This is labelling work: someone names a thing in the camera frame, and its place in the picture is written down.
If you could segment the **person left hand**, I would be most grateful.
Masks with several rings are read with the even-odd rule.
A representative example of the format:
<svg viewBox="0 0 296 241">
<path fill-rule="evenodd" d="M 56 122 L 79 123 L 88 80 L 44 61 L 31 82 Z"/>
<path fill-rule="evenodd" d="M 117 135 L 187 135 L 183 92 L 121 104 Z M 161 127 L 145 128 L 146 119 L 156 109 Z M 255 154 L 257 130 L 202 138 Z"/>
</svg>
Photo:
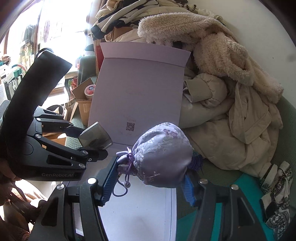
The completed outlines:
<svg viewBox="0 0 296 241">
<path fill-rule="evenodd" d="M 6 186 L 6 181 L 19 181 L 21 178 L 16 176 L 12 170 L 10 169 L 10 166 L 8 164 L 7 160 L 1 159 L 1 178 L 4 178 L 5 182 L 4 184 L 1 183 L 1 206 L 6 201 L 6 194 L 9 192 L 9 188 Z"/>
</svg>

